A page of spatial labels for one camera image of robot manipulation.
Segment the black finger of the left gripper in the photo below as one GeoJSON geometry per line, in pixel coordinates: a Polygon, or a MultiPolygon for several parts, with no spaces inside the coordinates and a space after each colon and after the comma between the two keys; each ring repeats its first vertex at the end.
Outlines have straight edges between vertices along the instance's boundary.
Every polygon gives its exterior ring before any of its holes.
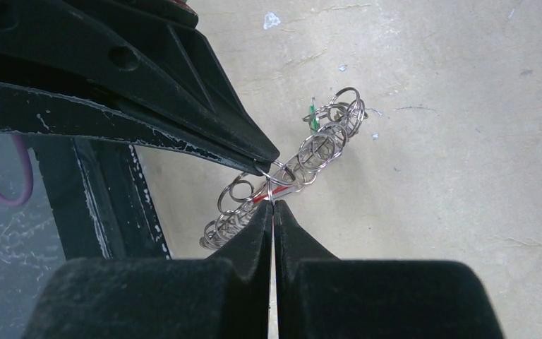
{"type": "Polygon", "coordinates": [[[134,107],[276,160],[197,24],[185,1],[0,1],[0,82],[134,107]]]}
{"type": "Polygon", "coordinates": [[[0,133],[90,138],[170,150],[262,175],[269,160],[256,159],[175,123],[139,119],[136,109],[117,109],[80,99],[0,82],[0,133]]]}

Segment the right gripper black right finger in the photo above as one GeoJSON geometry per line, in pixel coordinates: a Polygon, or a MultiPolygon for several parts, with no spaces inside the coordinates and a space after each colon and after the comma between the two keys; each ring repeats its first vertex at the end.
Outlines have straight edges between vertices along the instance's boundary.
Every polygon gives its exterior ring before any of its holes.
{"type": "Polygon", "coordinates": [[[486,290],[457,261],[337,258],[274,206],[281,338],[501,338],[486,290]]]}

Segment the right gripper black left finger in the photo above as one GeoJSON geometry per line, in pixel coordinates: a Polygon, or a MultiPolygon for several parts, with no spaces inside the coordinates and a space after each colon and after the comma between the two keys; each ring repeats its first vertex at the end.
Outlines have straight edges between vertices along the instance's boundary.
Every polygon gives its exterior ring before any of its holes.
{"type": "Polygon", "coordinates": [[[79,258],[50,278],[24,338],[266,338],[273,207],[204,259],[79,258]]]}

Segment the keys with red green tags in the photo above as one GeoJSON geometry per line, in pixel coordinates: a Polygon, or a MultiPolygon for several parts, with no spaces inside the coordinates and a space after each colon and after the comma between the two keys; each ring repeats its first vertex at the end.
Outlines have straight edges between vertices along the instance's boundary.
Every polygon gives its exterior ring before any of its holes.
{"type": "MultiPolygon", "coordinates": [[[[296,186],[277,186],[273,190],[271,190],[271,197],[273,200],[279,199],[283,196],[294,193],[296,190],[297,190],[296,186]]],[[[264,188],[263,191],[252,200],[252,203],[257,204],[261,201],[268,201],[268,200],[269,200],[269,191],[266,188],[264,188]]]]}

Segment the silver disc with keyrings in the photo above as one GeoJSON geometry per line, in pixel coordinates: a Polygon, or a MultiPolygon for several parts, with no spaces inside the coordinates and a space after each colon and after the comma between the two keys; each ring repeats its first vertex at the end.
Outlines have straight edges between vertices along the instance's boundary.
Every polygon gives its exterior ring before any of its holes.
{"type": "Polygon", "coordinates": [[[264,179],[260,183],[243,172],[224,187],[217,199],[219,215],[206,224],[199,239],[202,248],[215,251],[235,237],[263,202],[253,204],[252,200],[264,188],[273,202],[278,199],[272,199],[271,190],[277,186],[296,186],[296,193],[313,184],[318,174],[341,156],[368,118],[360,92],[353,87],[342,88],[327,104],[315,107],[320,128],[316,133],[310,131],[295,154],[284,162],[275,160],[268,171],[256,167],[264,179]]]}

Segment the key with green tag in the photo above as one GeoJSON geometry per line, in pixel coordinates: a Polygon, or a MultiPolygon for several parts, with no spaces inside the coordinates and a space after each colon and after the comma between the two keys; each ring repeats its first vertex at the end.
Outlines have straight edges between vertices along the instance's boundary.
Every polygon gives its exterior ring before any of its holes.
{"type": "Polygon", "coordinates": [[[316,99],[315,97],[311,98],[311,105],[309,106],[309,128],[311,133],[316,133],[318,131],[319,127],[319,121],[316,112],[316,99]]]}

